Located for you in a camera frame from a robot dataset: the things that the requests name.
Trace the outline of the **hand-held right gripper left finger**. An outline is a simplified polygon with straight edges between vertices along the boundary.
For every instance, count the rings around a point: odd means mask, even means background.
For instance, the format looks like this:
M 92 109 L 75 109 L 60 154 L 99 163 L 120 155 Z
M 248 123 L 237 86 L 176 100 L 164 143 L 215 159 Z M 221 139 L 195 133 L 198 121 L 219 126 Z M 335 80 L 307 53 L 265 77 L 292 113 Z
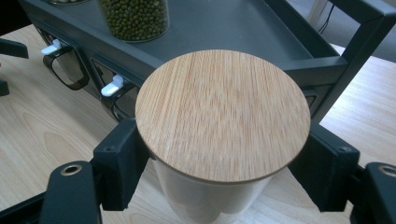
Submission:
M 148 160 L 135 119 L 123 119 L 93 151 L 94 170 L 102 177 L 99 198 L 104 210 L 128 207 Z

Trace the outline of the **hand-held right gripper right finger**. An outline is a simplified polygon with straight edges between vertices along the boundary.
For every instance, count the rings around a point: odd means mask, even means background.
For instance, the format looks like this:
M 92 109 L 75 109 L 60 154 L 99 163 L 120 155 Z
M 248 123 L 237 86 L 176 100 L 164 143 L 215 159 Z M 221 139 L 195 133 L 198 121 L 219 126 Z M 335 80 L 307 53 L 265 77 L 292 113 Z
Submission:
M 312 121 L 302 151 L 288 168 L 320 212 L 341 212 L 359 158 L 356 148 Z

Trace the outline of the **wooden-lid jar of white contents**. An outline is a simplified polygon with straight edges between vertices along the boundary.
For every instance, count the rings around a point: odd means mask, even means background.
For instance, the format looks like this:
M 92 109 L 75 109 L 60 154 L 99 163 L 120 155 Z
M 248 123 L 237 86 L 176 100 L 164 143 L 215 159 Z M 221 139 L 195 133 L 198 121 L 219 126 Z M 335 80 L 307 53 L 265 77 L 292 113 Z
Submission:
M 137 95 L 135 120 L 180 219 L 231 224 L 300 153 L 311 116 L 278 67 L 212 49 L 157 68 Z

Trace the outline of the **wooden-lid jar of green beans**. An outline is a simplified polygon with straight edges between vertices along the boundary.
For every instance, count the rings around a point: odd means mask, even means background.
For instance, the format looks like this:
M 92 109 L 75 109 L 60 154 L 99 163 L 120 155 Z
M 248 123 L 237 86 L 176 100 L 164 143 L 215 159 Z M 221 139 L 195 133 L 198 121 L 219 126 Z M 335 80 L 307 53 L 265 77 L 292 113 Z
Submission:
M 163 35 L 169 25 L 167 0 L 98 0 L 111 34 L 129 42 Z

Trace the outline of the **black corner shelf rack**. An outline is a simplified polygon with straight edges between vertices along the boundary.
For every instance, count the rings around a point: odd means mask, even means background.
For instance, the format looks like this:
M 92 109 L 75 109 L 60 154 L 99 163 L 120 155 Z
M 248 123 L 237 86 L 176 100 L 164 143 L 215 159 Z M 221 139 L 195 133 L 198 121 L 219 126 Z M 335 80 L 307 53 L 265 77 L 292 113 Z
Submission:
M 396 25 L 396 8 L 382 0 L 331 0 L 359 23 L 343 53 L 286 0 L 168 0 L 170 26 L 149 42 L 124 42 L 108 30 L 98 0 L 64 5 L 19 0 L 46 43 L 59 39 L 78 53 L 101 100 L 115 75 L 141 87 L 149 74 L 179 55 L 230 49 L 275 64 L 303 90 L 311 117 L 321 121 L 368 58 Z

